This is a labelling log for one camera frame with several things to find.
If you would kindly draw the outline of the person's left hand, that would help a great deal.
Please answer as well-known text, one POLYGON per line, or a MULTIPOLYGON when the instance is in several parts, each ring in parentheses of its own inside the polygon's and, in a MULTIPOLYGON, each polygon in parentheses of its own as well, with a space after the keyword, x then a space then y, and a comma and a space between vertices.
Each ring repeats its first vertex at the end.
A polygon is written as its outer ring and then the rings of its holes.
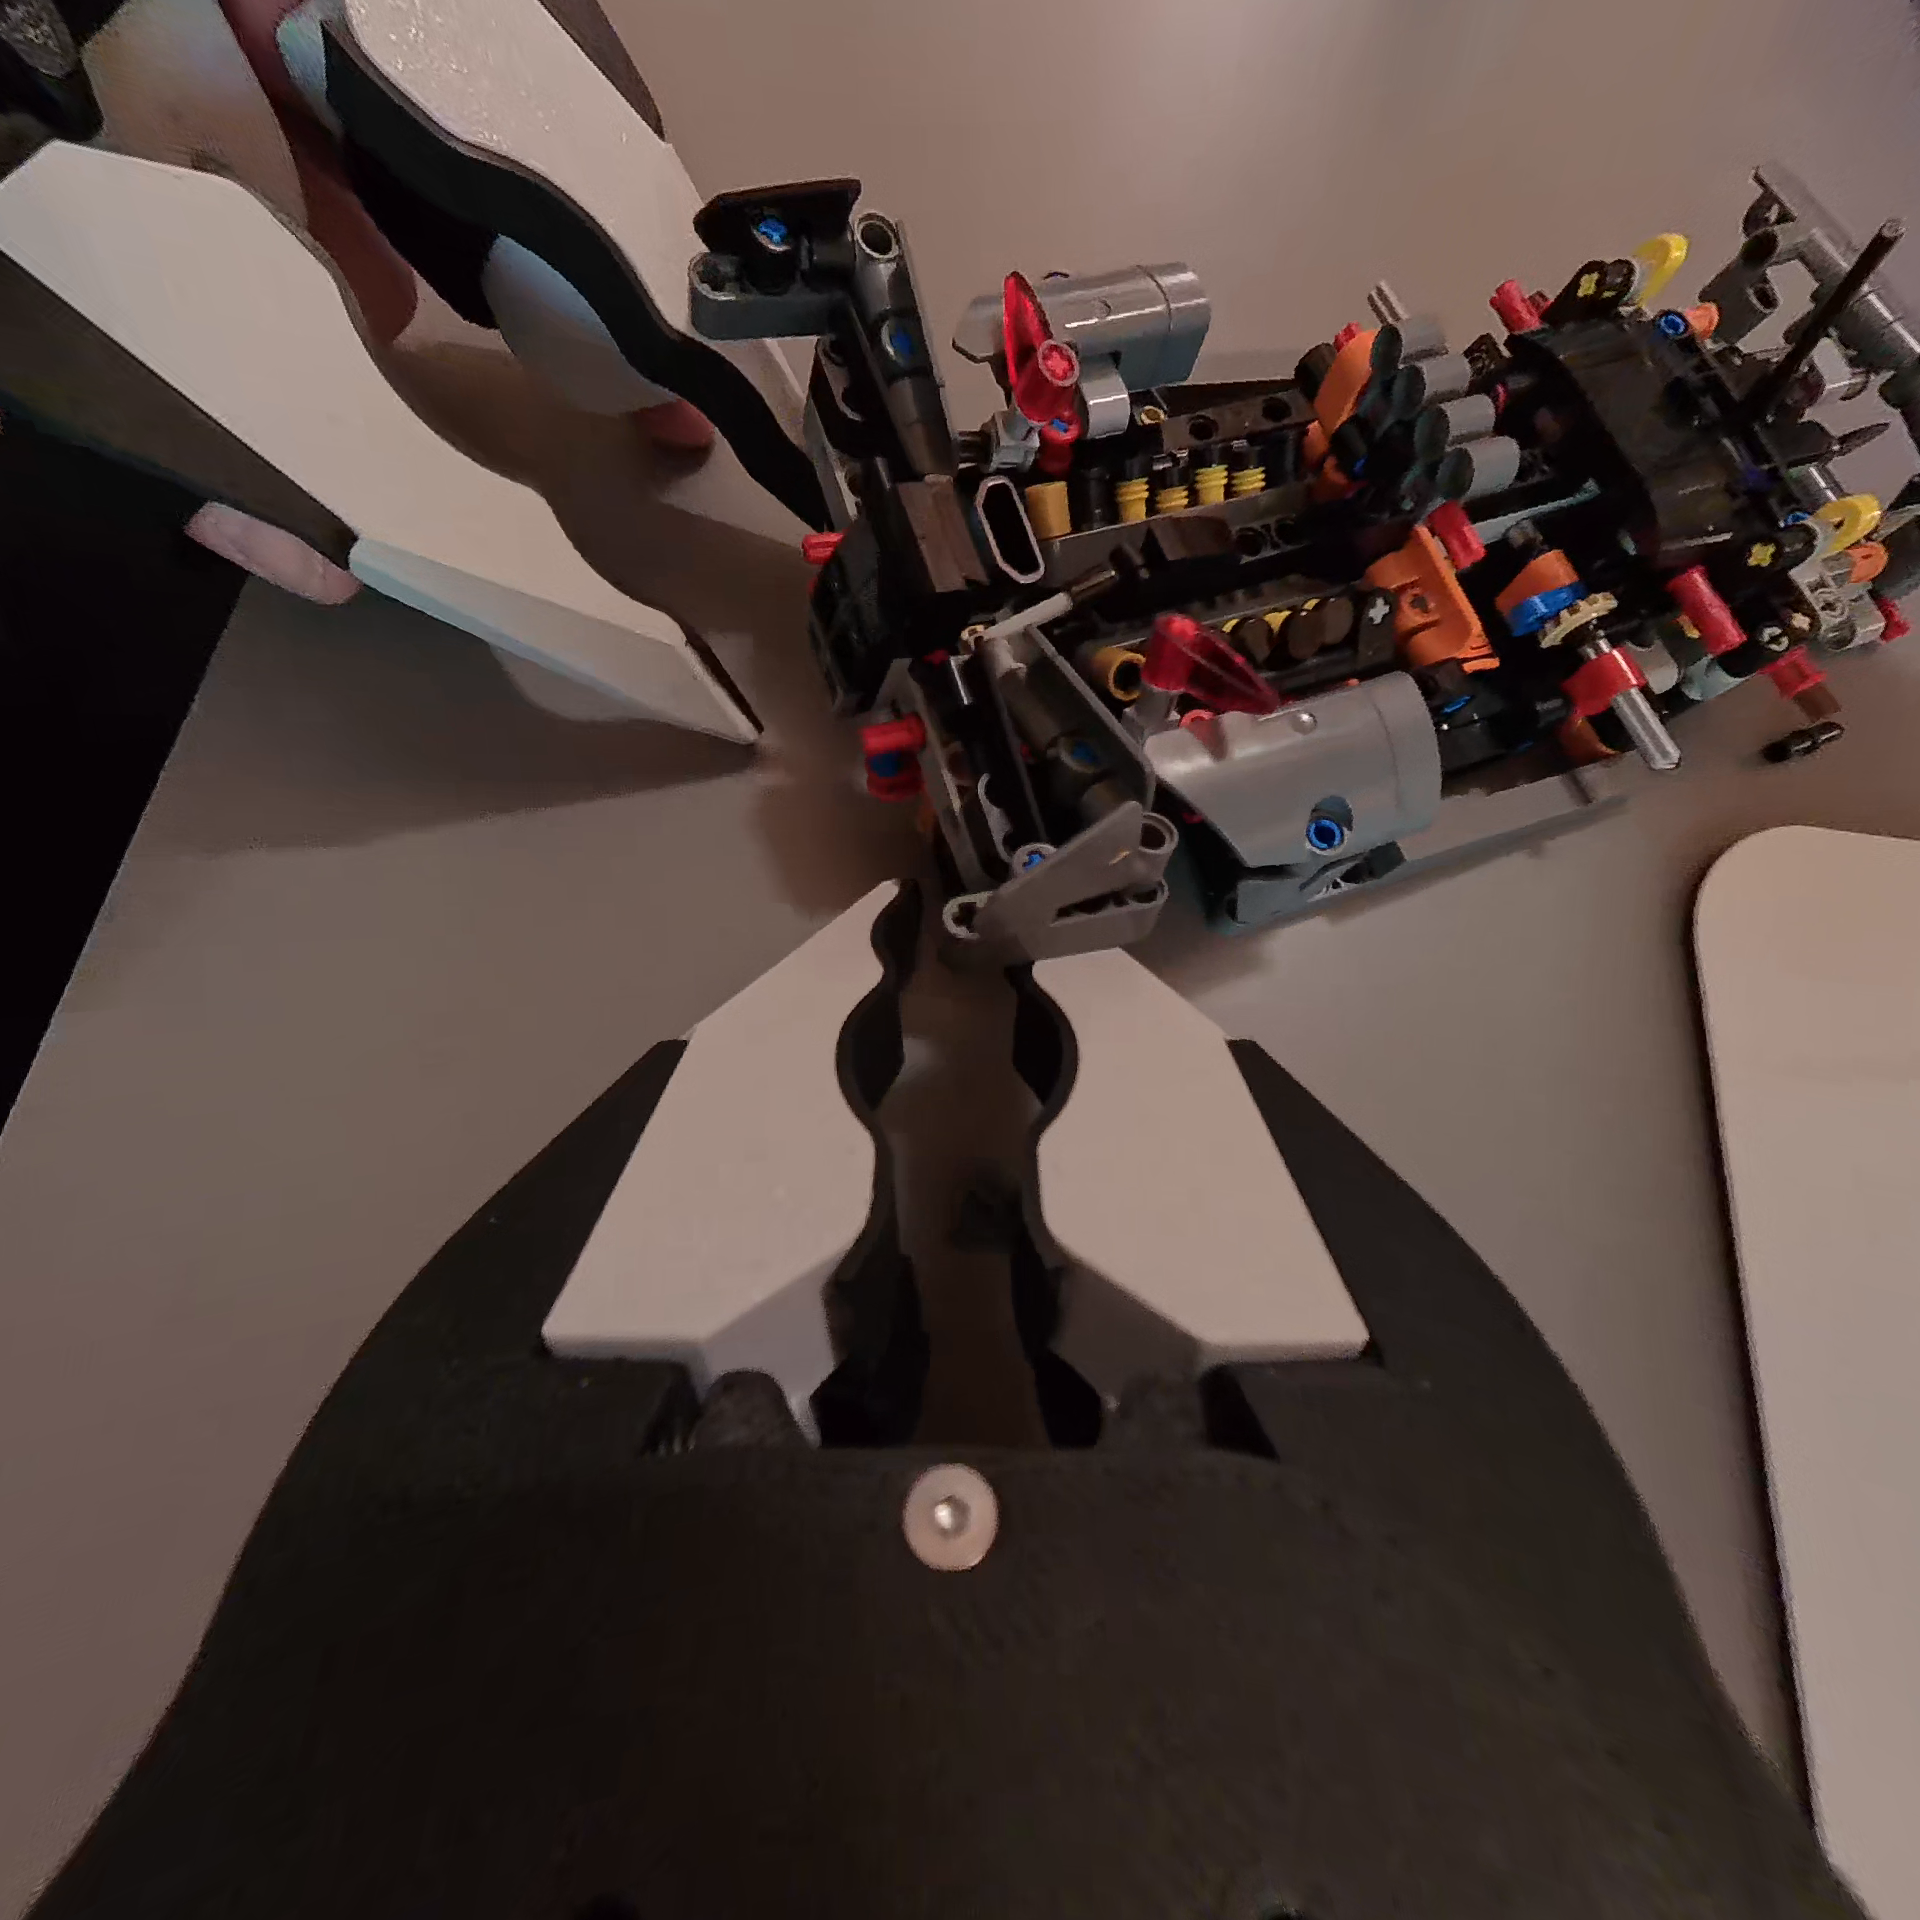
POLYGON ((584 414, 623 415, 654 447, 702 460, 713 423, 634 370, 593 301, 511 234, 441 217, 376 156, 344 141, 326 109, 323 56, 288 65, 281 21, 298 4, 222 1, 294 156, 304 226, 344 277, 377 346, 393 346, 430 286, 459 317, 502 334, 512 357, 584 414))

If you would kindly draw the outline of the multicoloured lego car model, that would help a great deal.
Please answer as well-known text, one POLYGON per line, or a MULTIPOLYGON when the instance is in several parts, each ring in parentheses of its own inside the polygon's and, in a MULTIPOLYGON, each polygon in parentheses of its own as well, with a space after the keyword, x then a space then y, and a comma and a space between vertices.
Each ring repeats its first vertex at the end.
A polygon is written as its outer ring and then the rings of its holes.
POLYGON ((712 198, 699 330, 814 340, 809 638, 868 793, 928 826, 948 954, 1134 944, 1174 858, 1222 925, 1307 916, 1438 824, 1481 813, 1483 848, 1587 767, 1678 770, 1681 720, 1747 685, 1788 732, 1841 720, 1834 661, 1916 591, 1916 478, 1884 505, 1835 474, 1892 417, 1916 439, 1904 223, 1754 185, 1694 296, 1662 232, 1500 284, 1463 350, 1376 286, 1224 382, 1182 260, 1008 272, 952 335, 999 388, 970 431, 855 181, 712 198))

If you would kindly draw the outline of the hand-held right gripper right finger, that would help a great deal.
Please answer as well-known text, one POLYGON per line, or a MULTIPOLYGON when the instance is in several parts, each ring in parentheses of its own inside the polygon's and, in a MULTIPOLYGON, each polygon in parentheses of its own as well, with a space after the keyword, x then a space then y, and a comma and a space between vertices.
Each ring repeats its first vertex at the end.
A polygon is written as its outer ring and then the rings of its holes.
POLYGON ((1227 1032, 1131 954, 1017 967, 1015 1327, 1044 1433, 1098 1438, 1144 1382, 1355 1360, 1369 1344, 1227 1032))

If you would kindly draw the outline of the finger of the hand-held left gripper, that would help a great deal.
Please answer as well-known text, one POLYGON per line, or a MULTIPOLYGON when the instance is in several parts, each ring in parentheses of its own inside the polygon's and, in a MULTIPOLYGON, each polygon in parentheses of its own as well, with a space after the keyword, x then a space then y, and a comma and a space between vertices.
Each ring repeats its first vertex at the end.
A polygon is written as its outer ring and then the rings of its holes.
POLYGON ((377 231, 467 322, 590 415, 686 399, 748 474, 827 525, 802 383, 692 324, 699 191, 548 4, 299 4, 281 60, 377 231))
POLYGON ((610 585, 537 490, 396 392, 326 256, 240 183, 52 141, 2 207, 11 290, 46 340, 36 368, 4 374, 10 399, 602 704, 759 738, 673 614, 610 585))

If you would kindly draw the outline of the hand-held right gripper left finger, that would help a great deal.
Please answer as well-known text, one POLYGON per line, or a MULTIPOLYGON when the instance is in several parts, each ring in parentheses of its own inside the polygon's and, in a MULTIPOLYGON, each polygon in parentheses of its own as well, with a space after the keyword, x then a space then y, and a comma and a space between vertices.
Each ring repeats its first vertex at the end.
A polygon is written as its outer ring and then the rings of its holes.
POLYGON ((921 889, 873 886, 652 1065, 639 1143, 544 1319, 570 1360, 762 1373, 806 1430, 905 1438, 921 1296, 879 1108, 905 1056, 921 889))

